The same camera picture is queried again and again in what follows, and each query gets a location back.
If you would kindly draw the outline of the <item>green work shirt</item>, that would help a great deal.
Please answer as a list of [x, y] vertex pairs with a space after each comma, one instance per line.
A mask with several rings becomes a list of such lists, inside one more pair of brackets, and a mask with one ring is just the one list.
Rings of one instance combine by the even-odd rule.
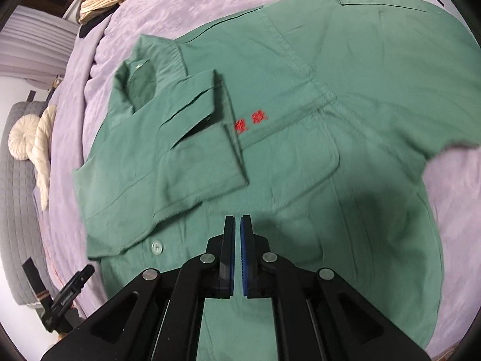
[[113, 296], [248, 214], [276, 253], [332, 268], [426, 347], [443, 253], [422, 173], [479, 143], [479, 46], [428, 2], [282, 0], [143, 35], [73, 174], [86, 253]]

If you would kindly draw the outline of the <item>grey quilted headboard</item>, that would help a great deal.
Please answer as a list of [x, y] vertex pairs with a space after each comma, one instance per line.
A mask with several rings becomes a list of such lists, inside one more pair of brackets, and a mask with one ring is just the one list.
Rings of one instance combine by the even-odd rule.
[[37, 210], [33, 199], [36, 186], [30, 161], [17, 161], [8, 149], [8, 136], [15, 123], [28, 114], [40, 116], [46, 102], [15, 103], [8, 114], [1, 139], [1, 260], [7, 284], [20, 306], [35, 306], [38, 300], [22, 264], [32, 259], [41, 280], [54, 293], [47, 270]]

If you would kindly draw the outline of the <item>cream knot pillow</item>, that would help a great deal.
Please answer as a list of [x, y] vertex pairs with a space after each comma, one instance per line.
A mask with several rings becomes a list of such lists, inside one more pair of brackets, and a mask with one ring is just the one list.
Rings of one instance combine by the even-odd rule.
[[38, 121], [32, 152], [29, 156], [37, 173], [37, 187], [40, 194], [42, 211], [47, 209], [49, 203], [51, 139], [55, 117], [56, 106], [48, 105]]

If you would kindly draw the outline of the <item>round cream pillow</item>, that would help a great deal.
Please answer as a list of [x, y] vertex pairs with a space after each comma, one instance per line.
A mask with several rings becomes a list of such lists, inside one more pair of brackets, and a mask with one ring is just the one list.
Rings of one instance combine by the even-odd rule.
[[8, 135], [8, 149], [17, 161], [26, 161], [32, 152], [40, 117], [34, 114], [22, 116]]

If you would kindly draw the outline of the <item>grey curtain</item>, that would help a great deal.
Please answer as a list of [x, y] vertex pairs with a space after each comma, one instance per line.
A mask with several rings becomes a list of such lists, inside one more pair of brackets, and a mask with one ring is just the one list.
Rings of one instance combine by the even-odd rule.
[[79, 26], [18, 6], [1, 30], [1, 75], [49, 86], [63, 76]]

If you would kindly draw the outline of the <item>black pillow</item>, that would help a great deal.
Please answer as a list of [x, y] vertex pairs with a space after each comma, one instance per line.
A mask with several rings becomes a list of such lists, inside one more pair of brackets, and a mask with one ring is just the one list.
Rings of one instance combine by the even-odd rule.
[[101, 24], [108, 23], [110, 21], [110, 18], [111, 18], [113, 13], [114, 13], [113, 9], [109, 10], [109, 11], [106, 11], [106, 12], [100, 14], [99, 16], [96, 16], [95, 18], [89, 20], [86, 24], [82, 24], [80, 29], [79, 29], [78, 37], [80, 39], [83, 39], [92, 30], [94, 30], [95, 28], [97, 28]]

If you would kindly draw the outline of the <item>purple plush blanket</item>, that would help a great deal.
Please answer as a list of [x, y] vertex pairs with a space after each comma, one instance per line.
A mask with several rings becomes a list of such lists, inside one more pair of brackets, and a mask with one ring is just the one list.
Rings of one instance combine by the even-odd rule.
[[[53, 276], [69, 279], [87, 262], [95, 265], [76, 301], [81, 316], [90, 316], [112, 297], [105, 291], [100, 263], [86, 253], [73, 174], [85, 164], [107, 116], [115, 72], [143, 35], [174, 40], [213, 21], [280, 1], [127, 0], [108, 23], [75, 41], [64, 80], [51, 101], [56, 117], [42, 231]], [[444, 10], [434, 0], [421, 1]], [[460, 342], [480, 306], [480, 143], [446, 147], [426, 162], [422, 181], [443, 253], [438, 318], [430, 342], [421, 347], [436, 356]]]

